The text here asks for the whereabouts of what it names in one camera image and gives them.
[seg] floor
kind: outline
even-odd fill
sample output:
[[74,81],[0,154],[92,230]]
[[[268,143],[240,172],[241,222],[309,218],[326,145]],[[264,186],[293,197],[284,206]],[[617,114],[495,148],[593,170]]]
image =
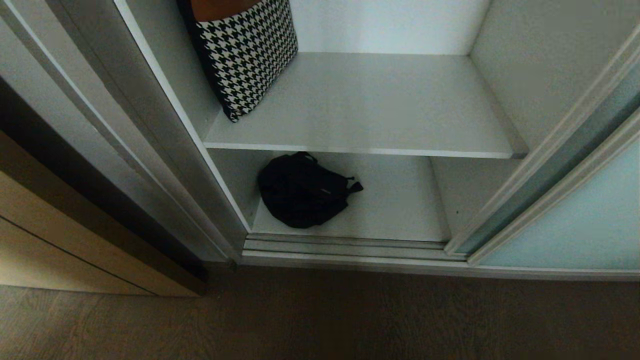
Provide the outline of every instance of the floor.
[[199,299],[0,286],[0,359],[640,359],[640,284],[244,267]]

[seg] black and white pattern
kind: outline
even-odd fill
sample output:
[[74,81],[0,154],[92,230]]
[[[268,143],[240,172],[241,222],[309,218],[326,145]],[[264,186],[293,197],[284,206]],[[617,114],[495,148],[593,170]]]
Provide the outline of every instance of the black and white pattern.
[[263,0],[197,26],[213,67],[214,90],[232,122],[258,105],[298,52],[289,0]]

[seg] white shelf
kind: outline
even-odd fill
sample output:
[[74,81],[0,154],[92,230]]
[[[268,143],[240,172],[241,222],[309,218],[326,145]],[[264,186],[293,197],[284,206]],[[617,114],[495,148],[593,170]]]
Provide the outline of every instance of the white shelf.
[[299,53],[206,147],[513,158],[507,119],[468,56]]
[[309,229],[284,225],[260,201],[253,233],[414,241],[449,239],[449,228],[428,158],[313,155],[327,169],[355,176],[365,190],[350,196],[349,206],[336,217]]

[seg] frosted glass panel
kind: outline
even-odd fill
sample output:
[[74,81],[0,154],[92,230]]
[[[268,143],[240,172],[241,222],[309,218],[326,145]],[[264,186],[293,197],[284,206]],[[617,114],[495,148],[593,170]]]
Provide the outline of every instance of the frosted glass panel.
[[639,163],[636,142],[482,265],[640,268]]

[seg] black backpack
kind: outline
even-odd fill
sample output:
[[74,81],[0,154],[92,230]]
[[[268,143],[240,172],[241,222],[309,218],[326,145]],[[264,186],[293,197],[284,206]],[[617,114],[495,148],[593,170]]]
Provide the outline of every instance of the black backpack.
[[275,158],[260,171],[258,186],[271,214],[291,227],[321,225],[347,207],[347,197],[364,188],[320,165],[307,152]]

